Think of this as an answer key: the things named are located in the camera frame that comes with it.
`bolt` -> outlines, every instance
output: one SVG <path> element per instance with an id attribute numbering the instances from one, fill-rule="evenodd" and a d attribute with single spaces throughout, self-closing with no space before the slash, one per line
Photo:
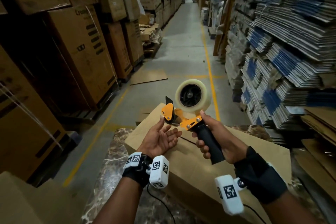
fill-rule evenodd
<path id="1" fill-rule="evenodd" d="M 241 187 L 241 188 L 244 188 L 245 187 L 245 183 L 242 181 L 242 180 L 239 180 L 237 182 L 238 186 Z"/>

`person's right arm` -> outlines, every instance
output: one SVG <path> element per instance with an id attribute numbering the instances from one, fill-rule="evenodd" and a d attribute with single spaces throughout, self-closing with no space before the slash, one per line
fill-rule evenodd
<path id="1" fill-rule="evenodd" d="M 201 111 L 201 117 L 220 144 L 228 163 L 234 164 L 246 158 L 248 146 L 243 141 L 229 132 L 221 122 L 206 115 L 203 111 Z M 197 140 L 196 145 L 201 149 L 204 158 L 210 159 L 209 148 L 204 145 L 204 141 Z M 275 201 L 261 205 L 272 224 L 319 224 L 313 214 L 300 205 L 299 201 L 288 190 Z"/>

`hand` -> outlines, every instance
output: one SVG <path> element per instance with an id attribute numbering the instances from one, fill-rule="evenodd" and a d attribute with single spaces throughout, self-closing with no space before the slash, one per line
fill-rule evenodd
<path id="1" fill-rule="evenodd" d="M 163 128 L 164 124 L 164 117 L 161 117 L 159 122 L 150 128 L 137 151 L 155 158 L 173 148 L 177 144 L 177 138 L 182 135 L 182 131 L 177 131 L 177 128 L 169 130 L 171 125 Z"/>
<path id="2" fill-rule="evenodd" d="M 213 119 L 209 115 L 206 115 L 203 110 L 201 110 L 201 117 L 202 120 L 204 120 L 204 123 L 208 125 L 208 128 L 211 130 L 219 145 L 222 147 L 223 155 L 228 163 L 234 164 L 246 158 L 248 146 L 244 142 L 231 134 L 221 122 Z M 197 137 L 197 134 L 193 132 L 191 136 Z M 198 148 L 201 148 L 204 158 L 209 159 L 211 156 L 209 153 L 209 147 L 204 144 L 204 141 L 197 140 L 196 145 Z"/>

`black wrist strap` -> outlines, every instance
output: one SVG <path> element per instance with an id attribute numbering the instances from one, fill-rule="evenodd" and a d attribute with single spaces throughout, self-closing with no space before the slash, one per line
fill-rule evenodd
<path id="1" fill-rule="evenodd" d="M 250 192 L 263 204 L 277 200 L 287 191 L 286 183 L 273 167 L 249 146 L 246 158 L 234 164 L 239 177 Z"/>
<path id="2" fill-rule="evenodd" d="M 139 165 L 137 167 L 126 168 L 123 177 L 131 178 L 139 183 L 142 188 L 145 188 L 149 183 L 149 174 L 146 173 L 146 170 L 152 162 L 152 158 L 145 154 L 141 154 Z"/>

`gray floor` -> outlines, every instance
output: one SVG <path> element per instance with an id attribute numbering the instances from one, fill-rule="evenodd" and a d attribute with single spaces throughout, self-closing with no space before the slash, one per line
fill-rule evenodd
<path id="1" fill-rule="evenodd" d="M 86 202 L 92 192 L 116 129 L 134 128 L 142 108 L 154 109 L 159 103 L 165 101 L 166 95 L 173 99 L 177 87 L 184 80 L 199 79 L 207 89 L 211 90 L 206 49 L 220 120 L 225 125 L 250 124 L 246 114 L 232 102 L 232 90 L 228 85 L 225 67 L 218 62 L 218 57 L 212 56 L 214 40 L 209 38 L 207 27 L 204 27 L 204 35 L 202 35 L 199 14 L 197 3 L 186 0 L 164 29 L 163 44 L 155 58 L 146 61 L 143 65 L 145 70 L 164 69 L 168 80 L 123 85 L 122 90 L 118 92 L 97 123 L 86 128 L 82 142 L 61 167 L 55 180 L 69 188 L 82 202 Z M 216 117 L 213 101 L 207 114 Z"/>

